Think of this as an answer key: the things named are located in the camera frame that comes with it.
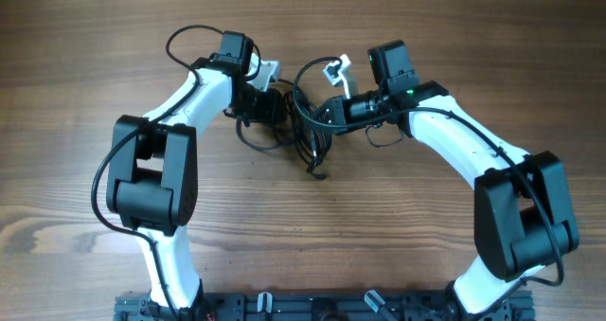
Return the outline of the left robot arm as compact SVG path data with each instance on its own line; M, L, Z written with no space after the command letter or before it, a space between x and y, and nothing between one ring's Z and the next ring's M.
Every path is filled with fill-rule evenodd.
M203 283L189 250L187 224L197 203L197 143L219 114L276 125L286 118L270 83L279 63L261 58L243 33L224 31L218 51L185 66L185 82L143 116L121 116L97 177L107 178L106 205L118 232L137 238L151 278L151 302L181 315L199 305Z

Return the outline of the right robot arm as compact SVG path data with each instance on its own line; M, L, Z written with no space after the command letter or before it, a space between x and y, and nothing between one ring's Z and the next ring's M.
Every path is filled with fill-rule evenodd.
M342 55L323 61L325 76L342 95L313 107L294 91L305 126L318 137L388 123L434 150L472 188L477 255L444 290L404 294L395 310L375 291L365 294L365 303L387 320L533 319L526 285L547 266L561 269L563 256L579 246L561 160L509 144L465 113L442 85L421 81L403 41L372 47L367 56L373 90L359 92L350 59Z

